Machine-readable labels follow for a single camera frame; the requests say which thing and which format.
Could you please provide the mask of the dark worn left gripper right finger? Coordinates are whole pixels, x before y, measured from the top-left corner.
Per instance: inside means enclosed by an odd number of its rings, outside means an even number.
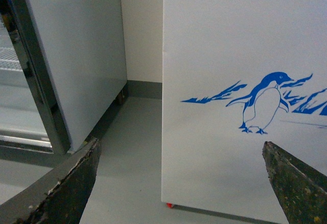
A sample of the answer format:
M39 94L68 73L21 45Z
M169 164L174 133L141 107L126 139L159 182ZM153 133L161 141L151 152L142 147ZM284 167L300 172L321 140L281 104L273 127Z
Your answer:
M288 223L326 223L326 176L271 141L262 156Z

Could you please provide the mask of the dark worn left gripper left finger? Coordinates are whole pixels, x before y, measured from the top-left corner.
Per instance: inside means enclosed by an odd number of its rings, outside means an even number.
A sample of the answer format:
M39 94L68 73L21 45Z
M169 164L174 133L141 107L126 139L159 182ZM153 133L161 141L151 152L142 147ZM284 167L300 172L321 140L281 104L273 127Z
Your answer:
M94 138L1 204L1 223L79 223L94 187L101 144Z

